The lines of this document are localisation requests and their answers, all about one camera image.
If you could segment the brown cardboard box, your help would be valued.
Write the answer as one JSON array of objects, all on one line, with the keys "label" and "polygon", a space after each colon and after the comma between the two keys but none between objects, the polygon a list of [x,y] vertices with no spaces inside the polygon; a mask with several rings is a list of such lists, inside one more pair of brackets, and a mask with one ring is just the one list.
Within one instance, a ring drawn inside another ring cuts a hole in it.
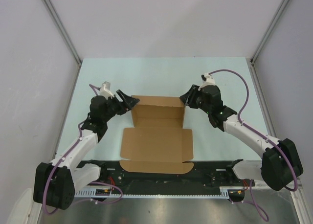
[{"label": "brown cardboard box", "polygon": [[127,172],[175,174],[194,164],[193,132],[183,128],[185,106],[178,97],[138,95],[133,127],[125,128],[120,166]]}]

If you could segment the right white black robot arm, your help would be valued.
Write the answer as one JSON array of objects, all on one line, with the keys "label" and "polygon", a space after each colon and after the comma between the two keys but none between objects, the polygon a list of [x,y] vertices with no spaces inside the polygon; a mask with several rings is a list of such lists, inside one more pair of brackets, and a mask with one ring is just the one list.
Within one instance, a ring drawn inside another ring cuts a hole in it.
[{"label": "right white black robot arm", "polygon": [[230,185],[238,185],[243,179],[262,180],[279,191],[303,174],[295,143],[288,138],[279,140],[263,135],[245,124],[236,111],[223,104],[217,86],[192,85],[180,100],[187,107],[205,112],[214,128],[236,137],[261,158],[260,163],[241,159],[232,163],[225,174]]}]

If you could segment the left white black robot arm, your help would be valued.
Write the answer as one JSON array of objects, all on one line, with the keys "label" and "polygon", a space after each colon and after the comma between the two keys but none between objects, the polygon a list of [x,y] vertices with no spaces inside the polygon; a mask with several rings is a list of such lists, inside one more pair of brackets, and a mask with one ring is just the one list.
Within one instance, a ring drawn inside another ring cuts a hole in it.
[{"label": "left white black robot arm", "polygon": [[103,89],[90,101],[87,118],[78,124],[77,139],[62,154],[49,163],[40,163],[35,172],[33,201],[65,210],[72,204],[75,194],[88,184],[104,184],[108,172],[101,162],[89,162],[82,168],[79,163],[103,138],[108,122],[116,115],[123,115],[140,102],[121,90],[112,94]]}]

